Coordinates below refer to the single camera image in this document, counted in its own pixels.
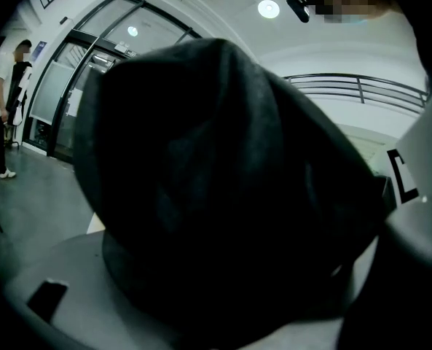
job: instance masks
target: standing man in white shirt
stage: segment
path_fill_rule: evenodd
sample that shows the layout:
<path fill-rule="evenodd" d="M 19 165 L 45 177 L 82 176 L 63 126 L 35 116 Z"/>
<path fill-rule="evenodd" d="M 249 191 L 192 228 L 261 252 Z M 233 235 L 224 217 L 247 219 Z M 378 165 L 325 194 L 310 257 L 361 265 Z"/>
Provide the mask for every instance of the standing man in white shirt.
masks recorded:
<path fill-rule="evenodd" d="M 30 53 L 31 42 L 23 40 L 13 53 L 7 53 L 0 58 L 0 178 L 12 178 L 16 175 L 5 166 L 4 151 L 4 123 L 8 120 L 9 114 L 5 109 L 12 83 L 13 66 L 16 62 L 23 61 L 23 56 Z"/>

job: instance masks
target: ceiling light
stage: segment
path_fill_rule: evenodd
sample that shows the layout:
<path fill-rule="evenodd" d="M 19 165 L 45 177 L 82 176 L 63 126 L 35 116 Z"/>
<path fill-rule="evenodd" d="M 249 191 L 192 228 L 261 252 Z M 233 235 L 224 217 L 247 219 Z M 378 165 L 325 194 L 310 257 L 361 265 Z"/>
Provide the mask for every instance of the ceiling light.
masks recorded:
<path fill-rule="evenodd" d="M 265 18 L 276 18 L 279 15 L 279 5 L 272 0 L 263 0 L 258 5 L 258 12 Z"/>
<path fill-rule="evenodd" d="M 129 33 L 131 36 L 137 36 L 137 35 L 138 35 L 138 30 L 136 29 L 136 27 L 130 26 L 130 27 L 128 28 L 128 33 Z"/>

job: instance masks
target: blue poster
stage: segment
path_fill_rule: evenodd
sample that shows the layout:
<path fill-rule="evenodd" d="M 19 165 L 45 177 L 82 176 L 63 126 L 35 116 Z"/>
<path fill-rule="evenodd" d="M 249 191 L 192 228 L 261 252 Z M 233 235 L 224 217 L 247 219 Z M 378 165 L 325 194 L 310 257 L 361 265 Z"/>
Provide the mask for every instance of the blue poster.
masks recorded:
<path fill-rule="evenodd" d="M 36 48 L 34 48 L 34 51 L 31 53 L 31 62 L 36 62 L 36 59 L 39 56 L 39 53 L 42 52 L 44 47 L 46 46 L 46 42 L 39 42 Z"/>

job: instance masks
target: gray floor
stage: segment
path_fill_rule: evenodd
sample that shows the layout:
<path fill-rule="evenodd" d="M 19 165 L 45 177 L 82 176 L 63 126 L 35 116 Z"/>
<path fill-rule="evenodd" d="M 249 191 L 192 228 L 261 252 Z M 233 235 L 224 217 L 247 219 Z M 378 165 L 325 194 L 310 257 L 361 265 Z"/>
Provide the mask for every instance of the gray floor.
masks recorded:
<path fill-rule="evenodd" d="M 25 147 L 7 150 L 6 159 L 17 176 L 0 179 L 0 263 L 12 275 L 59 242 L 85 234 L 93 211 L 68 163 Z"/>

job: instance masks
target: wall-mounted camera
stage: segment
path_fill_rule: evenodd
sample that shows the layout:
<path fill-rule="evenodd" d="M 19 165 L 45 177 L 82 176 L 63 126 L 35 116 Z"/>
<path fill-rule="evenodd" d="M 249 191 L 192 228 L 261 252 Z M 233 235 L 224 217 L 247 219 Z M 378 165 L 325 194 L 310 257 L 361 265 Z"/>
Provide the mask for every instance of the wall-mounted camera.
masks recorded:
<path fill-rule="evenodd" d="M 310 21 L 310 10 L 307 7 L 306 0 L 287 0 L 287 4 L 303 23 Z"/>

